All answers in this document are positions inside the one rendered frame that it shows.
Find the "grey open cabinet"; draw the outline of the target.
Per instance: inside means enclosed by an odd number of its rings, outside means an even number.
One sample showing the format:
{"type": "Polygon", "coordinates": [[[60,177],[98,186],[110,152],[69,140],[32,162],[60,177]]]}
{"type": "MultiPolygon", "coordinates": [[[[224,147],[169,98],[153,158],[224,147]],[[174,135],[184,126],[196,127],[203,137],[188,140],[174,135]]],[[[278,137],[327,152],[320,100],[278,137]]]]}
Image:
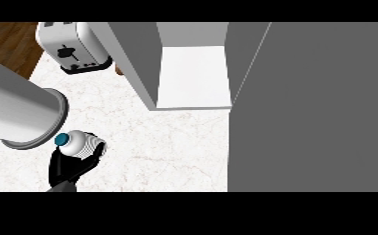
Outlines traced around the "grey open cabinet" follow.
{"type": "Polygon", "coordinates": [[[91,22],[88,26],[148,110],[233,106],[267,22],[91,22]]]}

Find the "white toaster, black base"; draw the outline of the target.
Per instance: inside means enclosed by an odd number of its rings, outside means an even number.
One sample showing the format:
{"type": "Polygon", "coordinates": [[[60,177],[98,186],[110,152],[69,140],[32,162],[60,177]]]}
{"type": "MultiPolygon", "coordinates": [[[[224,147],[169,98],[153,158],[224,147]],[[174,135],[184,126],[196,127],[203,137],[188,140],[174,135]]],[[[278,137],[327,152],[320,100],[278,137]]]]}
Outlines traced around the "white toaster, black base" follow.
{"type": "Polygon", "coordinates": [[[112,64],[86,22],[39,22],[35,41],[69,75],[104,70],[112,64]]]}

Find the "dark grey cabinet door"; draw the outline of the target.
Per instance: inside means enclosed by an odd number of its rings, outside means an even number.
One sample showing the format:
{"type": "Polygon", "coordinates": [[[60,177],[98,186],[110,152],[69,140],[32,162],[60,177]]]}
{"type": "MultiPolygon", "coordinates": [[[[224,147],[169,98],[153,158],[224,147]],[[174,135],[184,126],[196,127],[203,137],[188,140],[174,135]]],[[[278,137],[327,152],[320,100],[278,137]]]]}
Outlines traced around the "dark grey cabinet door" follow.
{"type": "Polygon", "coordinates": [[[378,23],[274,23],[228,116],[231,191],[378,191],[378,23]]]}

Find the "grey cylindrical pot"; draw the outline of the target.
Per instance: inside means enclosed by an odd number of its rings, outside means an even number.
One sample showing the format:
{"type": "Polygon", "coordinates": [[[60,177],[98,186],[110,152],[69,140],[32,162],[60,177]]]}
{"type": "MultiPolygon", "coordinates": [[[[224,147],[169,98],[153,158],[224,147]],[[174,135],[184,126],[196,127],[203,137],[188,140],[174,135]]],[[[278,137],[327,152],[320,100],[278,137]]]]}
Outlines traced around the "grey cylindrical pot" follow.
{"type": "Polygon", "coordinates": [[[67,116],[64,95],[39,88],[0,65],[0,142],[11,149],[27,150],[55,135],[67,116]]]}

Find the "white water bottle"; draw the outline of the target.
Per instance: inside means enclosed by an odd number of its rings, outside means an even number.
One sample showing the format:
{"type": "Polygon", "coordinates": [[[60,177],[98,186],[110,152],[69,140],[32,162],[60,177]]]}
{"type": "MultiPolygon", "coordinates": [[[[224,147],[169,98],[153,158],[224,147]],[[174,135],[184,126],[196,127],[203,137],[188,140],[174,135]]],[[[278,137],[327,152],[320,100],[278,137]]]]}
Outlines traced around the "white water bottle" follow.
{"type": "Polygon", "coordinates": [[[104,143],[104,140],[80,130],[60,133],[54,137],[54,144],[60,153],[79,159],[85,159],[94,153],[100,143],[104,143]]]}

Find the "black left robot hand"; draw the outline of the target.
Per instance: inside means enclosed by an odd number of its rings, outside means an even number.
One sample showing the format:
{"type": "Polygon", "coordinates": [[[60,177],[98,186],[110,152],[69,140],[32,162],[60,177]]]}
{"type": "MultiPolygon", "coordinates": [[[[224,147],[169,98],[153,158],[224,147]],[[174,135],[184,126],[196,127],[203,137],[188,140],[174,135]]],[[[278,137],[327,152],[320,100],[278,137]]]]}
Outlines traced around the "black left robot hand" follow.
{"type": "Polygon", "coordinates": [[[97,166],[103,149],[104,143],[100,143],[85,159],[64,156],[58,149],[52,151],[48,163],[49,188],[61,182],[76,183],[79,177],[97,166]]]}

